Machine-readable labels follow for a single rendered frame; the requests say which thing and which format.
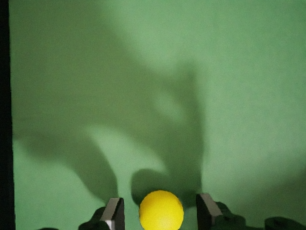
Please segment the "yellow ball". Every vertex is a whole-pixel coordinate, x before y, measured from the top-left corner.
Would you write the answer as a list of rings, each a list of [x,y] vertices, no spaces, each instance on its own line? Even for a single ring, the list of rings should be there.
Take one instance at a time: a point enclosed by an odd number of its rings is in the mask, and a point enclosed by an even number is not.
[[[165,190],[149,193],[139,207],[139,220],[144,230],[178,230],[183,217],[180,200]]]

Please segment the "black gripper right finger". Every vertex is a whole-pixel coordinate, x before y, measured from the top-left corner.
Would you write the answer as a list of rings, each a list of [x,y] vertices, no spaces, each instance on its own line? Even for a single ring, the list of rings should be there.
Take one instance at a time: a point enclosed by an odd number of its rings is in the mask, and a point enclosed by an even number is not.
[[[264,228],[246,226],[244,217],[232,214],[226,204],[209,193],[196,194],[198,230],[306,230],[306,226],[285,217],[264,220]],[[246,229],[247,227],[247,229]]]

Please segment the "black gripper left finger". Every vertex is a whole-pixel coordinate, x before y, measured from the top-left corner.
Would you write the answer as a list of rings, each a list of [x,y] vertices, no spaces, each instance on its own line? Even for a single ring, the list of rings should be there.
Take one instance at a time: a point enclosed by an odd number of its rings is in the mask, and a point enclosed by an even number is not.
[[[90,221],[80,224],[78,230],[125,230],[123,197],[110,198],[107,206],[97,209]]]

